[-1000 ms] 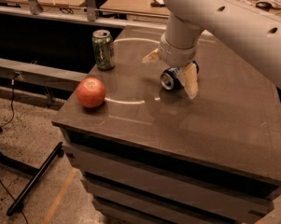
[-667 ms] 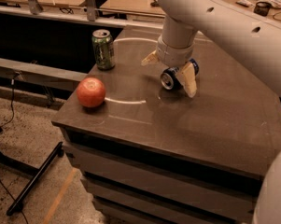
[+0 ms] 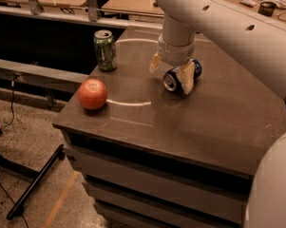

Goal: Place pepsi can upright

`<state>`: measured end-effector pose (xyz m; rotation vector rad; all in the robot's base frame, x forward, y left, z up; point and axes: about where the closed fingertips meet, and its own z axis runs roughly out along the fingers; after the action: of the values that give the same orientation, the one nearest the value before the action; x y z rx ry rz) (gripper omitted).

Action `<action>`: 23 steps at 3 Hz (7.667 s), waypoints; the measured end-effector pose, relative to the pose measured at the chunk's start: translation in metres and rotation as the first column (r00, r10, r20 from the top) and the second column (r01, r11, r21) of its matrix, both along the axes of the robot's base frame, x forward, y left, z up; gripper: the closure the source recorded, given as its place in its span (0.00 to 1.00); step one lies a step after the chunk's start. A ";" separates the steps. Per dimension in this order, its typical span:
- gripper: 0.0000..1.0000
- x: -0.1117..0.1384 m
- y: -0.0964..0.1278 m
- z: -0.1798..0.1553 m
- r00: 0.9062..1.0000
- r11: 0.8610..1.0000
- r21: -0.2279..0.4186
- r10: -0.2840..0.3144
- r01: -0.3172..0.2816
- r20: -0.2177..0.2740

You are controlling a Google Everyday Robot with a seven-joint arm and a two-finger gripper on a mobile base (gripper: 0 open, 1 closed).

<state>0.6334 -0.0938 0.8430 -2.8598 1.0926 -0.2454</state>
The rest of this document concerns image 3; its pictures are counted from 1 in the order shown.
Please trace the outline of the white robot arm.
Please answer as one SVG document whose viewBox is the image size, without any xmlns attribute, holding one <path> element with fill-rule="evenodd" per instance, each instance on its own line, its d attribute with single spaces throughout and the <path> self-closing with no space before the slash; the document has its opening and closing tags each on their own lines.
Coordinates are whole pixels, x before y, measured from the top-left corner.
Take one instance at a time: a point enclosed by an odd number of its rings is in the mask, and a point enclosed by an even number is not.
<svg viewBox="0 0 286 228">
<path fill-rule="evenodd" d="M 193 87 L 195 32 L 204 34 L 286 103 L 286 25 L 223 0 L 156 0 L 164 11 L 154 71 L 179 69 L 182 89 Z M 286 133 L 269 148 L 254 177 L 244 228 L 286 228 Z"/>
</svg>

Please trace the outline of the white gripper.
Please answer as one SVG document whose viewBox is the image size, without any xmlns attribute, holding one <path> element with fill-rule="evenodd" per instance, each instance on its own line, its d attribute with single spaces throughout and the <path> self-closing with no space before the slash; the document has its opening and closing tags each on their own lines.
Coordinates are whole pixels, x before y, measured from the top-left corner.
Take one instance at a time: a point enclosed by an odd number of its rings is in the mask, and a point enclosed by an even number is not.
<svg viewBox="0 0 286 228">
<path fill-rule="evenodd" d="M 179 66 L 177 69 L 177 79 L 181 83 L 183 92 L 188 95 L 194 86 L 195 64 L 189 60 L 193 55 L 194 48 L 195 42 L 187 46 L 172 46 L 165 42 L 163 36 L 160 35 L 158 53 L 153 56 L 149 71 L 154 73 L 162 62 L 173 67 Z"/>
</svg>

